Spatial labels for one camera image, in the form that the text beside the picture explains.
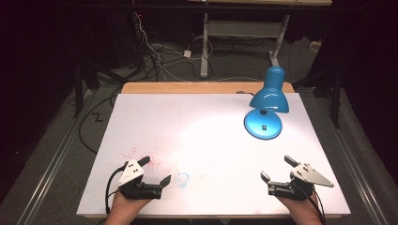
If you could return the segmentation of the metal floor rail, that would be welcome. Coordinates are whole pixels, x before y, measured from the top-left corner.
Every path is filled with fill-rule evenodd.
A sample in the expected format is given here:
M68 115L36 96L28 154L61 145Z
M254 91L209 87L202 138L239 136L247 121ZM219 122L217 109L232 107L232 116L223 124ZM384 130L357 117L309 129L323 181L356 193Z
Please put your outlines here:
M342 130L330 120L326 102L315 97L303 97L302 100L351 212L336 221L328 219L328 224L390 225Z
M64 134L60 144L58 144L53 158L49 162L45 173L40 177L38 185L35 188L35 191L33 192L28 204L24 208L23 213L17 222L17 225L31 225L59 171L60 166L62 165L65 155L69 150L69 144L74 135L74 132L83 121L84 113L87 112L88 107L93 102L96 94L96 91L91 90L87 90L85 92L83 98L84 106L82 107L81 111L71 119L66 133Z

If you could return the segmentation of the person's right hand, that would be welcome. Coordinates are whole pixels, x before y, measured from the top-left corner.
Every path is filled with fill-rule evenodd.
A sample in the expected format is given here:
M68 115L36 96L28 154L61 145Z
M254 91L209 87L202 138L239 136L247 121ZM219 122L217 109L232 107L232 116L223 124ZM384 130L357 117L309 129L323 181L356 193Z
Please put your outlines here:
M294 201L283 197L278 197L278 200L288 209L297 225L323 225L314 193L310 196L310 200L305 201Z

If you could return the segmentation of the white desk frame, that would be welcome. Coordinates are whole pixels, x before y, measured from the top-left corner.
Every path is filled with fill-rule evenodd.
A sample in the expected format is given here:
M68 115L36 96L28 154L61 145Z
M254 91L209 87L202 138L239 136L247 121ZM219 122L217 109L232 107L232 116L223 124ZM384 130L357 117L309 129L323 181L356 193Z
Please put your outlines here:
M190 0L191 2L201 2L205 7L231 7L237 5L243 7L271 7L273 9L294 9L304 7L319 9L329 7L332 0ZM249 19L212 19L206 12L203 20L203 47L201 53L200 77L208 78L210 72L209 56L213 46L210 37L238 37L238 38L275 38L275 47L268 51L268 61L272 66L278 66L278 54L283 42L285 31L290 19L290 12L286 12L279 22L254 22Z

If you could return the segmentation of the blue desk lamp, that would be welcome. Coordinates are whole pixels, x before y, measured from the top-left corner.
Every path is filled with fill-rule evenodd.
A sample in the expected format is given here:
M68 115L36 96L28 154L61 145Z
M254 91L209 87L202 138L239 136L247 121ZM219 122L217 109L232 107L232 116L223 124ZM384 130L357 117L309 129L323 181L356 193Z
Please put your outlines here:
M253 109L244 117L245 129L255 138L271 140L283 129L278 113L288 113L289 105L283 93L284 70L279 66L270 67L265 76L264 86L253 96L249 106Z

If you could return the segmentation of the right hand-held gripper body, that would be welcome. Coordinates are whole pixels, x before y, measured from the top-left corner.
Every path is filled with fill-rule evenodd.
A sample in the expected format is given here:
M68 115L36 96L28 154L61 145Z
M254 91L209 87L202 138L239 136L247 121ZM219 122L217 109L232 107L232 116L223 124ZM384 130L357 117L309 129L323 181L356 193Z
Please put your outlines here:
M308 163L299 163L290 173L289 182L274 182L267 177L268 194L294 201L313 195L314 185L333 188L334 184Z

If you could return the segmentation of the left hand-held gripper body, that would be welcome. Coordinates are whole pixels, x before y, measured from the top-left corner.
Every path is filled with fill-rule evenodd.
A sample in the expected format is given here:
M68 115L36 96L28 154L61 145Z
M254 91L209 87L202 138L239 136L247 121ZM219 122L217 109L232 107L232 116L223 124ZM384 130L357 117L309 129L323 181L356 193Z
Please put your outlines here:
M160 184L151 185L143 181L145 171L144 166L138 164L139 160L131 159L126 162L117 182L118 189L128 200L158 200L163 187Z

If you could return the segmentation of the white board sheet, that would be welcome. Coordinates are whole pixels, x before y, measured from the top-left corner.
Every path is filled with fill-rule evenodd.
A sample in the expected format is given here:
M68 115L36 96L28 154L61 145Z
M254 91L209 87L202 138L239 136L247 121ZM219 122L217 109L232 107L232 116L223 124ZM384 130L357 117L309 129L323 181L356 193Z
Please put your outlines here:
M249 94L121 94L115 101L102 143L77 213L88 218L105 213L106 192L114 191L116 169L149 156L144 182L171 176L161 198L140 213L143 218L266 218L287 215L268 194L264 171L286 182L290 156L308 163L334 187L317 193L329 217L350 209L337 183L310 118L297 93L288 95L290 111L281 114L281 134L269 141L250 135L243 125Z

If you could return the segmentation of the person's left hand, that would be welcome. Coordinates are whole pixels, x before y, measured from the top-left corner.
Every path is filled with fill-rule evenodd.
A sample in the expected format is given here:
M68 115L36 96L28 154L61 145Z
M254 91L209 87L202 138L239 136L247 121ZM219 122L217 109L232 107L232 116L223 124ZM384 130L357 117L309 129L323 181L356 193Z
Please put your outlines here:
M104 225L130 225L149 203L150 200L128 200L120 192L117 192Z

